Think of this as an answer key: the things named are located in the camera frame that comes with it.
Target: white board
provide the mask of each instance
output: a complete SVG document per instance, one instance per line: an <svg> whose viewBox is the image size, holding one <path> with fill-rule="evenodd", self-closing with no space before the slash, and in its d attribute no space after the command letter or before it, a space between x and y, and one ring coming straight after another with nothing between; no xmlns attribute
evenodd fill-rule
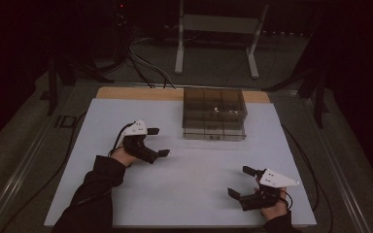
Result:
<svg viewBox="0 0 373 233"><path fill-rule="evenodd" d="M183 138L182 101L93 99L51 203L46 226L53 226L69 206L75 190L92 169L96 155L107 155L122 127L143 119L160 129L148 136L152 150L171 150L154 164L135 162L113 190L114 226L253 227L265 220L259 210L243 212L230 198L231 187L252 194L256 182L243 166L270 168L301 181L287 139L272 104L246 104L247 138L240 142ZM288 188L292 223L316 224L303 185Z"/></svg>

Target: person's arm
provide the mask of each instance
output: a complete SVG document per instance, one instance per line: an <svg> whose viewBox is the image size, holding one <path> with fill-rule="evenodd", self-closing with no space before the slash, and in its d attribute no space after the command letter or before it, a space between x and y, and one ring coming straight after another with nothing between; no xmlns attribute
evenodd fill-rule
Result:
<svg viewBox="0 0 373 233"><path fill-rule="evenodd" d="M135 157L117 149L110 157L96 156L93 170L85 176L70 206L52 229L61 232L111 232L113 206L111 190L123 182L125 169Z"/></svg>
<svg viewBox="0 0 373 233"><path fill-rule="evenodd" d="M281 188L281 198L286 199L285 187ZM299 233L301 231L293 228L291 223L291 212L287 209L287 203L279 200L277 204L270 208L262 208L261 213L267 220L264 229L268 233Z"/></svg>

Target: dark background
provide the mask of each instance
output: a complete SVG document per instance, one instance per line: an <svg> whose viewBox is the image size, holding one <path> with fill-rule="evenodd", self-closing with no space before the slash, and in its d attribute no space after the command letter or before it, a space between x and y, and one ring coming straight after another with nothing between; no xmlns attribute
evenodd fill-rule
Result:
<svg viewBox="0 0 373 233"><path fill-rule="evenodd" d="M178 23L178 1L122 3L128 6L125 14L145 35L163 39L174 35L174 30L168 28ZM48 70L53 32L63 32L66 45L70 43L78 52L109 49L99 48L96 43L88 47L78 39L83 33L90 35L76 11L80 4L97 5L106 18L109 16L108 7L102 8L109 1L0 1L0 130L33 93L35 80ZM261 3L242 4L248 4L247 11L238 10L242 9L239 6L235 9L225 0L190 1L186 11L246 17L256 12ZM326 86L333 90L373 167L373 1L299 0L270 4L264 33L309 37L314 32L297 70L324 59Z"/></svg>

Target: black sleeve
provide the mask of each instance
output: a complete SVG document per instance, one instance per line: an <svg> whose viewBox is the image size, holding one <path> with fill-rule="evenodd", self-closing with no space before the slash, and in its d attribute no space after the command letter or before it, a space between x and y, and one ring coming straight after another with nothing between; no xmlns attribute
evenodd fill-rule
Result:
<svg viewBox="0 0 373 233"><path fill-rule="evenodd" d="M96 156L93 170L86 174L52 233L112 232L111 190L123 182L125 168L113 158Z"/></svg>
<svg viewBox="0 0 373 233"><path fill-rule="evenodd" d="M301 231L292 227L291 214L288 212L284 216L277 216L264 224L268 233L300 233Z"/></svg>

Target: floor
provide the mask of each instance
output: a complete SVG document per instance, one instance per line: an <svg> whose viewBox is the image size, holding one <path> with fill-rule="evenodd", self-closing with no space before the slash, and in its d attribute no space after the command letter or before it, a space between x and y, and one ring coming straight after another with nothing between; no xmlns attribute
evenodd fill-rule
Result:
<svg viewBox="0 0 373 233"><path fill-rule="evenodd" d="M211 40L186 41L184 71L175 75L176 41L138 38L131 45L135 54L168 74L176 87L188 85L239 87L258 90L290 77L308 38L262 35L255 50L260 78L249 73L242 43L221 46ZM98 64L108 61L98 60ZM156 86L163 78L156 71L142 67L144 76ZM106 74L111 85L146 86L129 61ZM48 101L40 100L47 89L48 74L37 81L37 91L25 102L0 133L0 231L50 232L43 225L57 184L61 178L68 145L79 133L59 126L61 116L79 117L89 106L97 89L105 85L86 77L75 86L59 87L59 103L47 116ZM318 224L303 232L373 232L373 171L366 161L354 133L327 90L322 115L323 129L312 119L313 101L300 99L293 83L268 93L282 124L288 129L288 144L300 172ZM316 183L297 144L308 156L322 190ZM42 190L44 183L53 180ZM118 229L119 232L263 232L262 229Z"/></svg>

